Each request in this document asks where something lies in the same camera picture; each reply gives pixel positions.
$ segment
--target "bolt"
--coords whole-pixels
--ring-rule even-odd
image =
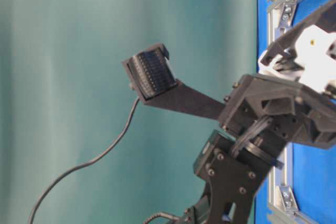
[[[235,82],[235,83],[233,83],[232,88],[236,89],[236,88],[238,88],[238,86],[239,86],[239,83],[238,83],[238,82]]]
[[[217,154],[217,159],[218,159],[219,161],[224,160],[224,155],[223,155],[223,153],[218,153],[218,154]]]
[[[131,90],[134,90],[134,85],[133,85],[133,83],[132,83],[132,82],[130,82],[130,84],[129,84],[129,85],[130,85],[130,89],[131,89]]]
[[[293,205],[292,201],[286,200],[285,201],[286,207],[291,207]]]
[[[245,193],[247,193],[245,187],[241,187],[241,188],[239,189],[239,192],[240,192],[240,194],[245,194]]]
[[[212,168],[210,168],[210,169],[208,170],[208,175],[209,175],[210,177],[215,176],[215,170],[213,170]]]
[[[286,21],[286,20],[288,20],[288,18],[289,18],[289,15],[287,14],[287,13],[285,13],[285,14],[283,14],[283,16],[282,16],[282,20],[283,21]]]
[[[289,193],[286,192],[286,191],[284,191],[284,192],[282,193],[282,196],[283,196],[285,199],[289,199],[289,198],[290,198]]]
[[[286,6],[285,7],[285,13],[291,13],[292,12],[292,7]]]
[[[257,177],[257,175],[254,173],[254,172],[249,172],[248,173],[248,176],[251,178],[251,179],[255,179]]]

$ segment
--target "teal backdrop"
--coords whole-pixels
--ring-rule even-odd
[[[256,0],[0,0],[0,223],[26,223],[56,176],[122,130],[135,99],[123,59],[163,42],[179,79],[222,100],[256,70],[256,20]],[[182,214],[201,195],[192,164],[213,128],[140,104],[120,144],[59,183],[35,223]]]

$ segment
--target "blue panel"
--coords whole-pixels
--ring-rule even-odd
[[[258,55],[267,47],[267,0],[258,0]],[[265,181],[257,195],[256,201],[256,224],[270,223],[267,214],[267,183]]]
[[[304,0],[294,24],[328,0]],[[294,145],[294,193],[300,210],[320,224],[336,223],[336,148],[318,150]]]
[[[304,0],[297,9],[293,24],[297,24],[328,0]],[[258,55],[267,47],[267,2],[258,0]],[[300,210],[320,224],[336,223],[336,148],[318,150],[294,145],[293,189]],[[256,224],[269,223],[266,215],[267,182],[261,187],[256,202]]]

